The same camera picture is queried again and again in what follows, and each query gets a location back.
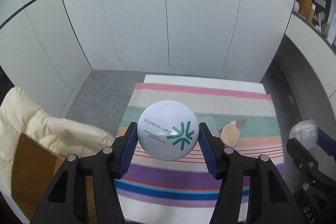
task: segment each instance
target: white ball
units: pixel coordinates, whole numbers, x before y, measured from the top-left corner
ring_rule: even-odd
[[[195,147],[199,136],[195,114],[176,101],[159,101],[147,107],[137,125],[142,148],[159,160],[178,160]]]

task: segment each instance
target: blue stripe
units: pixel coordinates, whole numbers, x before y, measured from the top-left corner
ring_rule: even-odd
[[[121,181],[126,184],[135,185],[146,189],[158,190],[162,192],[182,193],[182,194],[218,194],[219,192],[219,190],[206,190],[206,189],[205,190],[174,189],[174,188],[153,186],[124,179],[122,179]]]
[[[120,181],[120,180],[115,180],[115,186],[119,189],[122,189],[128,192],[152,196],[155,198],[168,198],[168,199],[178,199],[178,200],[216,200],[218,197],[218,193],[212,193],[212,194],[175,193],[175,192],[148,189],[144,187],[139,187],[137,185],[125,183],[124,181]],[[243,190],[242,192],[243,196],[246,196],[248,194],[249,194],[248,189]]]

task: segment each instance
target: cream cushion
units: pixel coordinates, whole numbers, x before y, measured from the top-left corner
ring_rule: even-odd
[[[94,126],[51,117],[18,86],[0,106],[0,190],[11,196],[11,172],[20,133],[63,157],[94,155],[115,138]]]

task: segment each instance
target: cardboard box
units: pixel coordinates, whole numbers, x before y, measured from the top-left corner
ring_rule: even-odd
[[[60,155],[21,133],[14,155],[11,192],[12,198],[29,220],[63,161]],[[92,177],[87,177],[87,197],[90,224],[95,224],[97,218]]]
[[[310,11],[311,11],[311,5],[313,3],[312,0],[298,0],[300,5],[300,11],[299,14],[303,15],[306,20],[308,20]]]

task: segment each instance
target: gray floor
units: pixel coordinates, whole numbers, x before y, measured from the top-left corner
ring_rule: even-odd
[[[116,136],[134,85],[145,72],[94,70],[73,101],[67,119],[99,127]]]
[[[67,119],[91,124],[116,135],[134,85],[144,81],[145,72],[94,70],[85,81],[66,116]],[[279,65],[273,61],[261,83],[272,96],[286,147],[290,129],[300,121],[292,91]],[[285,151],[286,182],[293,191],[299,171]]]

